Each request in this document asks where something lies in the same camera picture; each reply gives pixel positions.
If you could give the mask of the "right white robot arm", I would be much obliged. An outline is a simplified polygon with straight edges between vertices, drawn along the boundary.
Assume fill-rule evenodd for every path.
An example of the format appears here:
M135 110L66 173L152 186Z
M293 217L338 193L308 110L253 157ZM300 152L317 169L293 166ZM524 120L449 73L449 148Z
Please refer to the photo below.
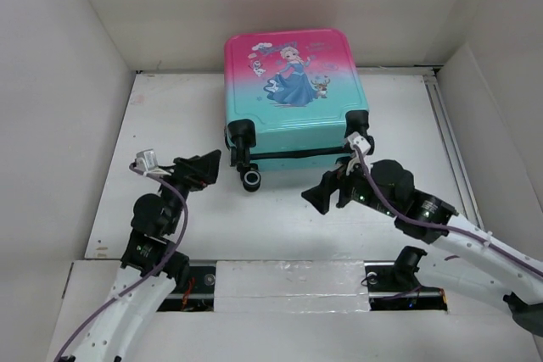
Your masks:
M392 278L402 290L439 287L492 305L525 331L542 334L542 263L476 226L451 204L415 187L414 176L395 160L326 172L302 198L320 214L356 202L393 218L404 235L445 252L444 258L406 246Z

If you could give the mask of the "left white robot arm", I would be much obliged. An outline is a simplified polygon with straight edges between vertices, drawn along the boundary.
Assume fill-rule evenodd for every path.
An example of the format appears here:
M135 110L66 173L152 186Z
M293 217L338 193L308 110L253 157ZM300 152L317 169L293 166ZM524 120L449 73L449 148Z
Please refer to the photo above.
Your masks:
M179 247L188 220L188 196L216 183L221 151L158 163L154 150L137 153L129 169L159 184L133 205L131 233L104 303L70 335L57 361L127 361L153 315L189 282L190 265Z

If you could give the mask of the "teal pink suitcase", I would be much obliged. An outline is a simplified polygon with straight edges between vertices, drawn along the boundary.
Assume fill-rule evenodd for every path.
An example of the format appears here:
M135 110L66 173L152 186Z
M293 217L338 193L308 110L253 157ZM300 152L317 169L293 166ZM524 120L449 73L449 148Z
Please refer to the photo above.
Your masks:
M336 29L240 34L224 46L225 143L243 188L262 172L329 166L369 105L350 44Z

